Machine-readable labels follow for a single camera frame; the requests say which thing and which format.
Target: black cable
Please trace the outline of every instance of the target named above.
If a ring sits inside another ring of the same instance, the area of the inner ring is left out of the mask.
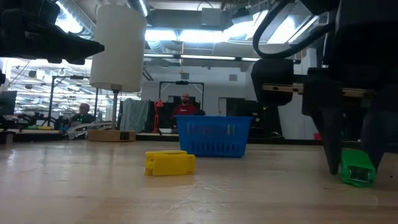
[[[261,58],[286,58],[296,54],[297,52],[303,50],[306,46],[310,45],[312,42],[316,41],[320,37],[324,36],[328,32],[332,31],[335,28],[335,22],[331,22],[323,27],[315,30],[314,33],[310,34],[306,39],[302,40],[300,43],[293,45],[291,48],[274,53],[274,54],[266,54],[261,52],[259,49],[259,41],[262,36],[262,33],[269,26],[269,24],[275,19],[276,15],[290,2],[290,0],[282,0],[275,4],[275,7],[271,9],[264,20],[261,22],[256,32],[253,35],[253,48],[257,52],[257,54]]]

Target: red shirt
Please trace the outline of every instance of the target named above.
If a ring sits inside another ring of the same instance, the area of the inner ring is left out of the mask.
[[[174,118],[174,115],[193,115],[196,113],[198,110],[196,107],[193,105],[178,105],[175,109],[174,112],[171,115],[171,118]]]

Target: green object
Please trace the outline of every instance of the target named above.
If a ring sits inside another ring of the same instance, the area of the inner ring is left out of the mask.
[[[341,151],[341,181],[356,187],[372,187],[376,171],[366,152],[357,149]]]

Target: wooden block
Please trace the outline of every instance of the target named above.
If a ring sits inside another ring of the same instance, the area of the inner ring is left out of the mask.
[[[89,130],[88,140],[106,142],[131,142],[136,140],[136,132],[118,130]]]

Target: red object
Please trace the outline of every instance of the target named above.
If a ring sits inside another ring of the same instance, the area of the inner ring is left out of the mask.
[[[153,133],[159,133],[159,113],[158,113],[157,109],[161,108],[161,107],[163,107],[162,100],[158,99],[155,102],[155,125],[154,125],[155,127],[153,130]]]
[[[172,115],[170,116],[171,119],[174,118],[174,115],[193,115],[196,113],[198,109],[194,107],[193,105],[178,105],[175,109]]]
[[[319,134],[319,133],[314,133],[313,138],[314,138],[314,140],[322,140],[321,134]]]

